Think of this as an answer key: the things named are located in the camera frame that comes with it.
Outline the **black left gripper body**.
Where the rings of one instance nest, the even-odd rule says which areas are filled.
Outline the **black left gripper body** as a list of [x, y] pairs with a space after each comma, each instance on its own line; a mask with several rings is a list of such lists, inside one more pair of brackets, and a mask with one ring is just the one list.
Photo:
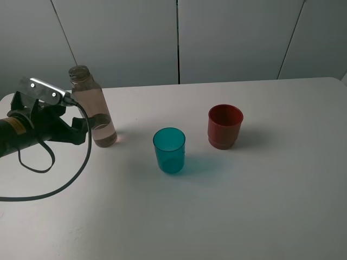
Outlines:
[[62, 120], [65, 106], [50, 105], [19, 91], [14, 94], [7, 123], [17, 135], [44, 141], [69, 141], [71, 127]]

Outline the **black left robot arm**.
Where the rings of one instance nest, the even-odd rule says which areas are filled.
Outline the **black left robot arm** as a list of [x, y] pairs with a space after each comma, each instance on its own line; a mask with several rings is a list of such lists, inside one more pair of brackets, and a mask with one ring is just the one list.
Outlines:
[[46, 141], [83, 144], [88, 132], [86, 120], [73, 118], [69, 126], [61, 118], [65, 112], [65, 106], [50, 105], [16, 92], [7, 117], [1, 119], [1, 157], [36, 144], [53, 157]]

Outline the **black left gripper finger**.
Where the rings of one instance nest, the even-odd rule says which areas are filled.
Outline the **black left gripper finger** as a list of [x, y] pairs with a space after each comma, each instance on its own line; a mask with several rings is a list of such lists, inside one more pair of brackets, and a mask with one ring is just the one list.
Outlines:
[[71, 125], [68, 125], [61, 119], [58, 130], [58, 142], [81, 145], [86, 141], [87, 132], [88, 128], [86, 119], [72, 118]]

